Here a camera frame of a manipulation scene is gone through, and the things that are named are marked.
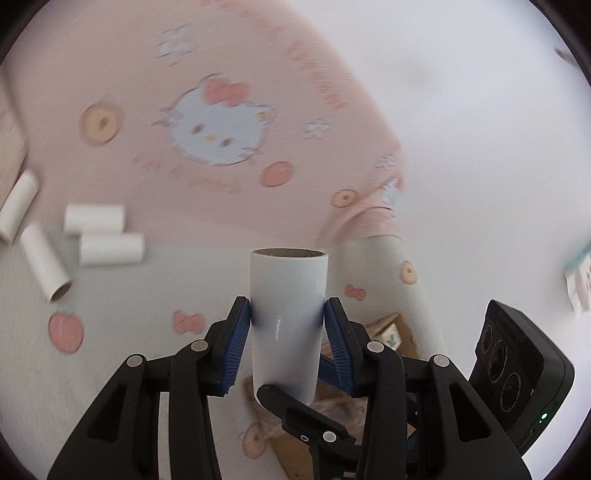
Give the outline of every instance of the pink bow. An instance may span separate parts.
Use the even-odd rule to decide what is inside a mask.
[[[361,301],[365,298],[365,290],[362,288],[355,288],[353,285],[348,284],[345,287],[345,295],[350,299],[357,299],[357,301]]]
[[[226,102],[226,106],[233,107],[241,105],[246,101],[248,90],[249,87],[246,83],[230,84],[226,79],[214,78],[207,83],[203,97],[210,105]]]
[[[196,313],[195,315],[189,315],[181,310],[177,310],[173,313],[173,331],[179,335],[185,332],[192,331],[193,333],[201,333],[203,331],[203,325],[205,324],[205,317]]]

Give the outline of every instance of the camera lens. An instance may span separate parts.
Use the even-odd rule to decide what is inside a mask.
[[[492,339],[492,328],[489,325],[486,327],[484,332],[482,332],[482,337],[480,338],[480,348],[482,348],[483,352],[486,352],[488,348],[491,346],[491,339]]]
[[[499,340],[492,350],[491,359],[488,363],[488,374],[493,382],[499,380],[505,368],[507,360],[507,351],[503,342]]]
[[[503,411],[510,412],[515,407],[520,391],[521,377],[513,372],[507,377],[503,390],[501,390],[501,408]]]

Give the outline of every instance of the pink fabric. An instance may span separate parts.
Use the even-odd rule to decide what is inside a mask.
[[[130,229],[195,247],[397,233],[400,145],[315,31],[277,1],[162,5],[78,2],[11,51],[37,219],[121,202]]]

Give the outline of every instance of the cardboard tube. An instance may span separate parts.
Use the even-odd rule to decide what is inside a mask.
[[[39,179],[31,170],[22,172],[0,210],[0,238],[12,244],[18,227],[39,191]]]
[[[121,233],[125,227],[125,205],[69,203],[64,214],[64,233]]]
[[[328,255],[295,248],[251,253],[252,374],[254,391],[280,387],[310,405],[314,400]]]
[[[21,246],[43,294],[49,301],[62,298],[72,286],[72,278],[51,247],[41,225],[32,223],[24,229]]]
[[[85,233],[80,237],[80,265],[131,265],[144,259],[143,233]]]

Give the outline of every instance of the camera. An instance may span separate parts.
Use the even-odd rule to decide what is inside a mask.
[[[475,352],[470,384],[523,455],[566,398],[573,364],[522,312],[495,300]]]

